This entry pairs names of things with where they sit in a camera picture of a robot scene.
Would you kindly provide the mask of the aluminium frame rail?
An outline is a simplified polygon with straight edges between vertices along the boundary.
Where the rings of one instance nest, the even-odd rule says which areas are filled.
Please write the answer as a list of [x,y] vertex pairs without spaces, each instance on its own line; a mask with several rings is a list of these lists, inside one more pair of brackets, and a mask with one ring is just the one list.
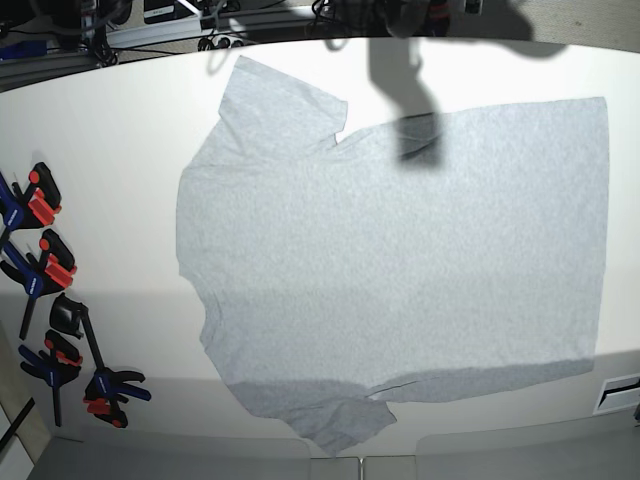
[[1,62],[1,91],[99,69],[101,63],[86,51],[63,52]]

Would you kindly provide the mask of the black strip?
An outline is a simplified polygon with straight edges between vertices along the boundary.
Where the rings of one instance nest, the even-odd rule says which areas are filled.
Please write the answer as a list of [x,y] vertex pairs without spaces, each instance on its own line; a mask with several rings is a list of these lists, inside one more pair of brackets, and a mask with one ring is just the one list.
[[5,447],[9,444],[9,442],[12,440],[12,438],[16,435],[18,429],[20,428],[24,420],[27,418],[27,416],[30,414],[34,406],[35,406],[34,399],[30,398],[27,401],[27,403],[24,405],[24,407],[21,409],[19,414],[16,416],[16,418],[11,422],[11,424],[5,431],[4,435],[2,436],[0,441],[0,451],[3,451]]

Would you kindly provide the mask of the grey T-shirt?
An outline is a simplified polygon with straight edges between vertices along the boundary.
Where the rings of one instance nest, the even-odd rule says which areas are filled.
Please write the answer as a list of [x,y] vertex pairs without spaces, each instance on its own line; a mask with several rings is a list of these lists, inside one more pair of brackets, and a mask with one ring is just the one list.
[[603,98],[343,134],[346,102],[242,57],[179,183],[201,343],[252,415],[336,455],[443,403],[588,373],[606,264]]

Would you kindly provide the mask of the blue red bar clamp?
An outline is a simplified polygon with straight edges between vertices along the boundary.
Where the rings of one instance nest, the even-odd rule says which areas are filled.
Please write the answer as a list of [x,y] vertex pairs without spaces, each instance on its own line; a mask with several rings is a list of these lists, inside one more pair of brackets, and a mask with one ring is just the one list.
[[23,359],[20,368],[28,375],[43,380],[51,389],[54,424],[61,427],[61,389],[79,376],[83,357],[70,341],[53,329],[46,331],[44,345],[48,351],[39,350],[37,353],[26,345],[20,345],[18,353]]
[[145,402],[152,399],[151,393],[140,387],[146,381],[145,375],[135,370],[116,371],[105,364],[88,307],[71,300],[64,293],[54,300],[49,323],[58,333],[85,339],[88,343],[95,370],[83,397],[87,412],[115,428],[126,428],[128,417],[121,405],[131,398]]
[[38,162],[28,175],[25,190],[17,182],[9,185],[1,176],[1,247],[16,230],[39,230],[52,225],[61,210],[61,193],[51,170]]
[[22,255],[10,241],[2,246],[8,261],[1,261],[1,271],[20,284],[28,297],[19,331],[21,340],[27,338],[37,300],[64,292],[72,285],[77,271],[73,253],[53,229],[42,233],[39,247],[40,255],[36,258],[31,253]]

